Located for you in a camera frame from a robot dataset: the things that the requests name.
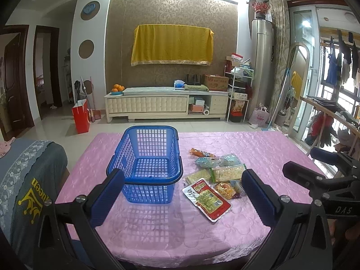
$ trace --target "pink bag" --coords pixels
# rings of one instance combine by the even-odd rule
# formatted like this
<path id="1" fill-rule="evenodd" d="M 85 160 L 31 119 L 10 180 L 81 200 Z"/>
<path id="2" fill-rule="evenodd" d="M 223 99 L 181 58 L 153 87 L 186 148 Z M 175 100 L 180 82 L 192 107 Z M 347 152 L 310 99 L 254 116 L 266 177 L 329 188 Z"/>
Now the pink bag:
<path id="1" fill-rule="evenodd" d="M 268 120 L 270 114 L 266 107 L 260 104 L 260 108 L 255 109 L 249 119 L 250 124 L 257 124 L 259 127 L 265 127 L 266 121 Z"/>

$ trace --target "potted flower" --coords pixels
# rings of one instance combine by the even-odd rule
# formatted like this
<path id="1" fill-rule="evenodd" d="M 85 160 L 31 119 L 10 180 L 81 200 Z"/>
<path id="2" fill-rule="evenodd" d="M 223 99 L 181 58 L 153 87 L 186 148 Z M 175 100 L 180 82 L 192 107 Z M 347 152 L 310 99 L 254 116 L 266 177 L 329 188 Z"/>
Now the potted flower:
<path id="1" fill-rule="evenodd" d="M 254 2 L 252 7 L 255 10 L 255 17 L 256 19 L 265 19 L 266 13 L 270 9 L 270 5 L 265 2 Z"/>

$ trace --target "white cabinet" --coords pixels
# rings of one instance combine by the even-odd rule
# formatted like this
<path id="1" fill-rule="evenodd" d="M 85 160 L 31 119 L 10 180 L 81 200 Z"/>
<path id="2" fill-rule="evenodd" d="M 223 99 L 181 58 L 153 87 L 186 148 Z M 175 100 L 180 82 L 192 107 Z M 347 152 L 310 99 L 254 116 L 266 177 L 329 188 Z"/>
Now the white cabinet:
<path id="1" fill-rule="evenodd" d="M 188 113 L 189 96 L 203 96 L 210 106 L 210 114 Z M 215 91 L 152 91 L 105 96 L 107 121 L 112 117 L 134 119 L 161 118 L 225 118 L 227 92 Z"/>

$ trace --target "pink cloth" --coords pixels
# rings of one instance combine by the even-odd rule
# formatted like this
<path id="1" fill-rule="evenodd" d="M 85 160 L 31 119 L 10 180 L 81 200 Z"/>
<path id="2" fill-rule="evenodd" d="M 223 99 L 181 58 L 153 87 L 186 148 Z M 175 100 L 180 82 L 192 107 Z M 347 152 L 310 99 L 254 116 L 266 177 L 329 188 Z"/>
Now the pink cloth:
<path id="1" fill-rule="evenodd" d="M 71 202 L 106 177 L 106 167 L 121 134 L 98 134 L 76 163 L 56 203 Z M 184 175 L 196 170 L 190 155 L 194 147 L 224 155 L 235 153 L 249 169 L 278 195 L 294 202 L 310 203 L 308 190 L 283 176 L 283 165 L 292 160 L 321 171 L 296 145 L 280 132 L 179 133 Z M 182 193 L 183 182 L 175 186 L 169 205 L 129 203 L 120 194 L 97 232 L 121 260 L 152 267 L 179 267 L 229 261 L 251 253 L 269 232 L 250 200 L 231 200 L 231 211 L 212 223 Z M 71 226 L 73 238 L 77 235 Z"/>
<path id="2" fill-rule="evenodd" d="M 10 144 L 15 141 L 15 137 L 12 137 L 9 141 L 0 142 L 0 158 L 3 157 L 10 150 Z"/>

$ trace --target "curtain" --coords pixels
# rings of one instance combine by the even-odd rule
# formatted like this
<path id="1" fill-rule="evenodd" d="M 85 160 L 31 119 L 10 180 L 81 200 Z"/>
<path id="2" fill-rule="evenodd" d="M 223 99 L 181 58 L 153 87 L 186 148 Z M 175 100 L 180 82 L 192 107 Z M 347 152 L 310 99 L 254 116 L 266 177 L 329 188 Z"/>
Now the curtain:
<path id="1" fill-rule="evenodd" d="M 214 33 L 189 25 L 147 24 L 135 31 L 131 65 L 208 65 L 214 54 Z"/>
<path id="2" fill-rule="evenodd" d="M 286 0 L 269 0 L 271 17 L 274 25 L 274 58 L 275 76 L 274 92 L 271 97 L 270 115 L 273 114 L 278 103 L 281 82 L 287 65 L 290 47 L 290 19 Z"/>

